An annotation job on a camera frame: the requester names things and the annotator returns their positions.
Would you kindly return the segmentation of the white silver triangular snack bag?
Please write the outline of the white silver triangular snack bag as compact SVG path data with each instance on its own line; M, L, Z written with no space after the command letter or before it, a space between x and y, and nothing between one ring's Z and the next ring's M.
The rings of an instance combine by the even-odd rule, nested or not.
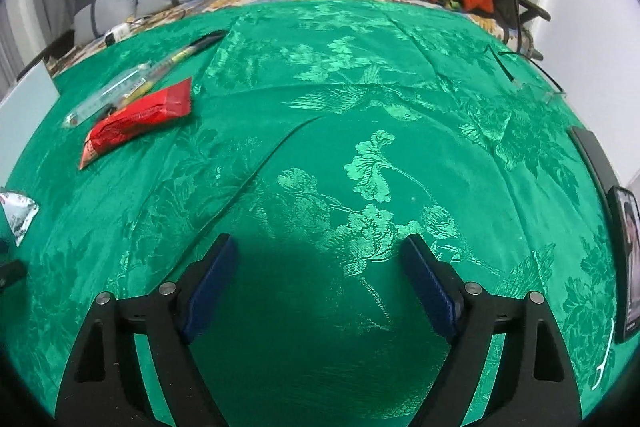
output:
M30 197L8 191L4 187L1 189L1 205L6 222L14 236L15 246L18 247L23 242L40 207Z

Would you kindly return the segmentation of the red snack stick packet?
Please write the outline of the red snack stick packet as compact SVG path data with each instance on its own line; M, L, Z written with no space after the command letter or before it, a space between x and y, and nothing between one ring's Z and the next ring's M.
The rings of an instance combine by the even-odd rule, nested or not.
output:
M86 136L79 169L84 170L93 161L138 135L188 116L191 113L191 88L192 79L186 78L145 95L97 122Z

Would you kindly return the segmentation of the black clear snack stick packet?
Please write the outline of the black clear snack stick packet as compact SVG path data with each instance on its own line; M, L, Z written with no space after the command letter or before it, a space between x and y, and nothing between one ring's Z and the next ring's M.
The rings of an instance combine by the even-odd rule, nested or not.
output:
M111 116L116 110L122 109L138 98L150 92L155 85L166 77L180 63L191 56L214 46L228 35L226 30L214 30L205 36L196 39L187 46L175 50L155 64L141 64L126 79L117 85L116 94L99 113L99 120Z

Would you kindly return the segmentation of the grey cushion left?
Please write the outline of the grey cushion left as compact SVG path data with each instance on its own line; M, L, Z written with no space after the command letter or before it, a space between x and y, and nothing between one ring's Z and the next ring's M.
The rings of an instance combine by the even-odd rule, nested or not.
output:
M137 0L75 0L74 45L84 46L136 14Z

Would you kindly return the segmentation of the clear long snack packet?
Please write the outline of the clear long snack packet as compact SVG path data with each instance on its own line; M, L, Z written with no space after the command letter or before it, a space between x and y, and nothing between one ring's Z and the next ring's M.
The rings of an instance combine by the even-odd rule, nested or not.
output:
M121 72L72 109L65 116L62 126L66 129L77 127L105 107L114 106L150 69L150 63L142 63Z

